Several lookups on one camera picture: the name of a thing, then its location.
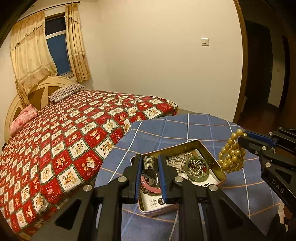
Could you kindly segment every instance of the bed frame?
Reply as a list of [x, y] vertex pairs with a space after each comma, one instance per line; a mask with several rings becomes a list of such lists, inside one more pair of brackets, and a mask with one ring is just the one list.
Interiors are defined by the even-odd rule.
[[[32, 91], [28, 95], [28, 99], [30, 103], [36, 107], [37, 110], [40, 110], [48, 105], [49, 95], [51, 95], [57, 89], [73, 83], [76, 83], [76, 81], [62, 76], [49, 76], [46, 80], [42, 81], [41, 83], [39, 83], [38, 86], [32, 89]], [[11, 123], [15, 118], [17, 118], [22, 109], [23, 107], [20, 103], [20, 98], [17, 95], [10, 104], [6, 115], [5, 142], [8, 142], [10, 138], [9, 127]]]

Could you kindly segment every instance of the door frame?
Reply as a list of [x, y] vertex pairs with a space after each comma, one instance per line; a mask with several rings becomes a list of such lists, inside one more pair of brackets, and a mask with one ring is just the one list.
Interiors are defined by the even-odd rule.
[[246, 25], [244, 22], [244, 17], [242, 14], [242, 9], [240, 7], [240, 4], [238, 0], [233, 0], [235, 4], [235, 8], [237, 10], [237, 15], [239, 17], [239, 25], [241, 28], [241, 33], [242, 33], [242, 81], [241, 81], [241, 86], [239, 90], [239, 97], [237, 100], [237, 108], [235, 110], [235, 114], [233, 117], [233, 122], [237, 123], [239, 118], [240, 118], [240, 113], [242, 110], [242, 105], [244, 102], [244, 93], [246, 90], [246, 83], [247, 83], [247, 72], [248, 72], [248, 38], [247, 38], [247, 30], [246, 30]]

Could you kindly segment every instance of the pillow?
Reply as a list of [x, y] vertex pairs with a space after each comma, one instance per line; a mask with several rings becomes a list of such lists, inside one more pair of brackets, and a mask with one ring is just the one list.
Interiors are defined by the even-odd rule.
[[70, 95], [72, 95], [72, 94], [74, 94], [74, 93], [76, 93], [76, 92], [82, 91], [82, 90], [84, 90], [84, 89], [81, 88], [81, 89], [73, 90], [73, 91], [71, 91], [70, 93], [67, 93], [67, 94], [65, 94], [65, 95], [63, 95], [63, 96], [57, 98], [57, 99], [54, 101], [54, 103], [60, 102], [61, 100], [63, 100], [63, 99], [65, 99], [65, 98], [69, 97]]
[[48, 98], [50, 98], [49, 102], [53, 102], [56, 99], [72, 92], [73, 90], [78, 90], [78, 89], [85, 89], [83, 85], [80, 84], [71, 84], [71, 85], [67, 85], [65, 87], [62, 87], [58, 90], [56, 90], [54, 93], [52, 93], [52, 95], [48, 96]]
[[32, 120], [37, 116], [37, 110], [33, 105], [27, 106], [21, 111], [18, 117], [11, 123], [9, 128], [9, 135], [14, 136], [21, 127], [28, 121]]

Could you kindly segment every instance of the pink pillow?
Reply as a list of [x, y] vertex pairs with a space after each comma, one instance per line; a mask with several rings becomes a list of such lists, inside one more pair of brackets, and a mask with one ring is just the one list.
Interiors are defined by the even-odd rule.
[[14, 136], [21, 127], [28, 121], [32, 120], [37, 116], [37, 110], [33, 105], [27, 106], [21, 111], [18, 117], [11, 123], [9, 128], [9, 135]]

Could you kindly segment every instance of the blue plaid tablecloth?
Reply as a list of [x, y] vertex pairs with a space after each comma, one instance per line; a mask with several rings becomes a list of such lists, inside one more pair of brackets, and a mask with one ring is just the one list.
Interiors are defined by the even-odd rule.
[[[124, 168], [131, 165], [131, 157], [137, 153], [143, 154], [193, 139], [200, 140], [218, 159], [221, 148], [238, 128], [234, 123], [207, 114], [184, 114], [134, 122], [104, 160], [95, 186], [105, 185], [121, 176]], [[280, 199], [260, 174], [258, 157], [247, 152], [244, 168], [227, 174], [226, 181], [220, 187], [266, 235], [272, 218], [278, 212]], [[178, 211], [148, 218], [141, 214], [138, 205], [124, 204], [121, 235], [123, 241], [178, 240]]]

